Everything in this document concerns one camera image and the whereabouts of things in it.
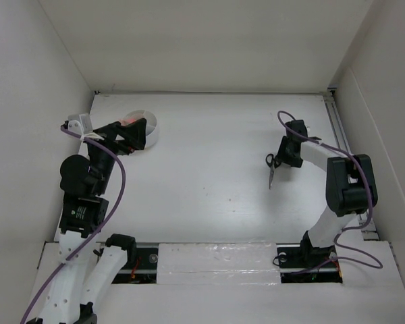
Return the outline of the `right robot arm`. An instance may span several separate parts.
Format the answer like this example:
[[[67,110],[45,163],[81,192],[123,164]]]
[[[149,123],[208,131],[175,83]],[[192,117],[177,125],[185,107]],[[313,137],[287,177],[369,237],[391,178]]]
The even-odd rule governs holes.
[[[312,163],[326,174],[326,207],[318,221],[305,231],[298,250],[294,253],[296,265],[302,272],[321,268],[339,258],[335,252],[340,236],[354,228],[350,222],[357,215],[371,215],[378,194],[371,158],[351,155],[339,148],[308,136],[304,121],[293,119],[284,124],[276,155],[267,155],[270,169],[269,183],[275,170],[281,166],[300,168],[304,162]]]

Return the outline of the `red thin pen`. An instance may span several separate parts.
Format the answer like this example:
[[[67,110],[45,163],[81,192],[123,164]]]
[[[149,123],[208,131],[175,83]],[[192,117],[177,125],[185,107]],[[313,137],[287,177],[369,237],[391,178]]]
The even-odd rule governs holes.
[[[121,120],[121,124],[123,126],[126,126],[126,125],[134,123],[137,120],[138,120],[138,118],[135,118],[135,117],[127,117],[127,118],[124,118]]]

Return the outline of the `black handled scissors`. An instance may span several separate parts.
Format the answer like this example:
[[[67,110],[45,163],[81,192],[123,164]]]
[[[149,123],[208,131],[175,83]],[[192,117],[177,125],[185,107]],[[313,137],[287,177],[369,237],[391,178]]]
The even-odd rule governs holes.
[[[281,161],[273,153],[265,157],[265,163],[269,167],[269,189],[272,189],[275,170],[281,165]]]

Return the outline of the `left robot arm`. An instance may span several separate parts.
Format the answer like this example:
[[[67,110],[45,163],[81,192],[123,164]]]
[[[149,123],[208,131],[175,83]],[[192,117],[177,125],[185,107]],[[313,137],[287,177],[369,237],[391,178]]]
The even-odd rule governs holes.
[[[87,145],[60,167],[63,206],[59,220],[58,266],[28,305],[22,323],[97,323],[115,276],[138,264],[135,238],[113,234],[96,250],[97,237],[116,212],[126,187],[119,156],[146,146],[145,117],[94,129],[89,115],[71,115],[60,130]]]

